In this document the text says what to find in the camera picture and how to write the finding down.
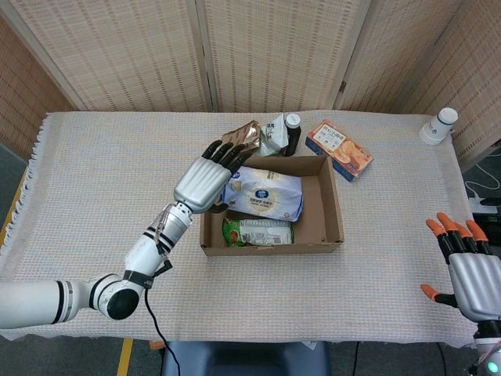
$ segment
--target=black bottle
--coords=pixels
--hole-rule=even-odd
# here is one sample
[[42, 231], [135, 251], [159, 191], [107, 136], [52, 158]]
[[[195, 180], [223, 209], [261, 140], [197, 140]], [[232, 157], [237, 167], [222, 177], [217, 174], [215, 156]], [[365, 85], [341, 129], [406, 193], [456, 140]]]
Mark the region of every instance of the black bottle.
[[288, 114], [285, 118], [285, 126], [287, 127], [287, 138], [289, 139], [289, 145], [282, 149], [282, 154], [286, 157], [294, 155], [296, 152], [297, 142], [301, 136], [301, 127], [299, 123], [301, 118], [298, 114]]

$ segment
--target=woven screen panel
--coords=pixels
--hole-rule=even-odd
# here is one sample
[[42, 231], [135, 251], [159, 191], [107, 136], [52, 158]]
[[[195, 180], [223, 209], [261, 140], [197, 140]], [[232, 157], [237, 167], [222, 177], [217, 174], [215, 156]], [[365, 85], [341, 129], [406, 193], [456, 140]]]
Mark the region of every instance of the woven screen panel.
[[398, 90], [435, 43], [461, 0], [381, 0], [359, 39], [343, 110], [391, 112]]
[[1, 17], [0, 45], [0, 142], [29, 159], [45, 114], [73, 107]]
[[185, 0], [11, 3], [89, 110], [207, 110]]
[[334, 76], [341, 56], [351, 55], [345, 47], [363, 1], [205, 0], [219, 110], [333, 103]]
[[501, 139], [501, 2], [464, 2], [443, 39], [402, 112], [456, 109], [452, 140], [463, 165]]

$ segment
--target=robotic arm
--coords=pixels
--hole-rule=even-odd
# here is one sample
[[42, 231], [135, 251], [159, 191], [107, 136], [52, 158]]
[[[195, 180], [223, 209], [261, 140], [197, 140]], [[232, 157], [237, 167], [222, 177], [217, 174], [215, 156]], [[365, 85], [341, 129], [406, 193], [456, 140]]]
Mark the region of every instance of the robotic arm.
[[114, 320], [132, 315], [143, 291], [172, 267], [168, 254], [191, 225], [192, 214], [225, 209], [213, 203], [251, 153], [240, 153], [244, 145], [219, 147], [221, 143], [214, 141], [178, 182], [175, 203], [160, 212], [127, 253], [123, 277], [110, 273], [89, 282], [1, 282], [0, 328], [62, 323], [82, 308], [97, 309]]
[[470, 369], [476, 375], [482, 366], [486, 374], [501, 374], [501, 260], [493, 255], [481, 228], [467, 220], [468, 231], [444, 213], [437, 214], [427, 225], [437, 237], [449, 268], [454, 294], [442, 294], [431, 286], [421, 289], [432, 301], [460, 310], [468, 320], [477, 323], [474, 335], [478, 361]]

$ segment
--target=table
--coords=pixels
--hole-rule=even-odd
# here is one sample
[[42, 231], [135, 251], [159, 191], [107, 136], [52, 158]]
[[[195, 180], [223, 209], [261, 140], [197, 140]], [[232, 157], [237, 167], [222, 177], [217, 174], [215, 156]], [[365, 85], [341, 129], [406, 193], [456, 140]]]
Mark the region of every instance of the table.
[[[345, 242], [328, 255], [207, 258], [199, 218], [155, 280], [150, 304], [169, 340], [472, 342], [475, 326], [432, 304], [421, 283], [450, 292], [426, 218], [470, 217], [451, 139], [420, 142], [426, 115], [334, 110], [299, 113], [297, 153], [329, 118], [374, 162], [352, 183], [337, 175]], [[123, 258], [204, 147], [251, 119], [277, 114], [50, 114], [30, 162], [16, 221], [0, 255], [0, 279], [88, 279], [123, 273]], [[158, 339], [140, 304], [112, 321], [84, 309], [65, 324], [0, 331]]]

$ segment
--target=cardboard box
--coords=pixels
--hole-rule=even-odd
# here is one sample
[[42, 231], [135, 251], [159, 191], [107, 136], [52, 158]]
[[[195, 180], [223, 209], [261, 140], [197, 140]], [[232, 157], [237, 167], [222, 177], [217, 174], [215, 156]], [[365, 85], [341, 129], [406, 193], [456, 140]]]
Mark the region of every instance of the cardboard box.
[[373, 161], [353, 139], [336, 128], [330, 120], [322, 120], [306, 137], [306, 146], [318, 155], [330, 155], [332, 166], [351, 182]]
[[229, 247], [222, 235], [223, 218], [257, 217], [235, 211], [208, 212], [202, 214], [200, 221], [200, 246], [207, 256], [329, 253], [343, 242], [341, 212], [330, 157], [252, 157], [245, 165], [301, 177], [305, 206], [299, 220], [292, 223], [294, 244]]

